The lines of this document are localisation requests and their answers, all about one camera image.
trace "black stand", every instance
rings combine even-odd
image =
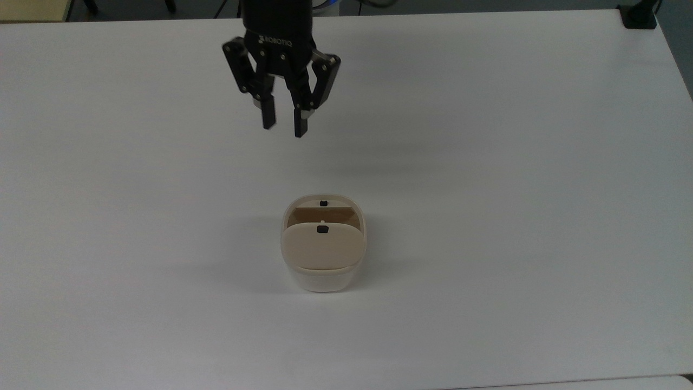
[[[657,19],[652,8],[658,0],[642,0],[634,6],[618,6],[621,11],[621,20],[625,28],[638,30],[653,30],[657,27]]]
[[[98,14],[98,7],[96,6],[96,2],[94,2],[94,0],[85,0],[85,5],[92,15]]]
[[[175,12],[175,1],[174,0],[164,0],[166,2],[166,7],[171,13]]]

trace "floor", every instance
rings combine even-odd
[[[238,0],[175,0],[177,12],[170,14],[164,0],[96,0],[100,12],[90,15],[82,0],[73,0],[69,22],[155,19],[209,19],[236,17]],[[449,12],[498,12],[527,10],[613,9],[636,0],[399,0],[394,6],[377,9],[363,6],[362,15],[397,15]],[[341,15],[357,15],[359,3],[343,0]],[[693,1],[664,1],[657,18],[674,54],[689,94],[693,96]]]

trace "table surface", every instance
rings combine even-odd
[[[292,135],[238,20],[0,26],[4,389],[442,389],[693,372],[693,104],[615,10],[318,18]],[[352,197],[346,291],[285,207]]]
[[[589,380],[523,386],[492,387],[495,390],[693,390],[693,384],[681,376],[631,378],[618,380]]]

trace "open lid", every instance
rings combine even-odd
[[[339,195],[310,195],[286,210],[281,235],[284,260],[311,270],[341,269],[365,254],[365,220],[360,208]]]

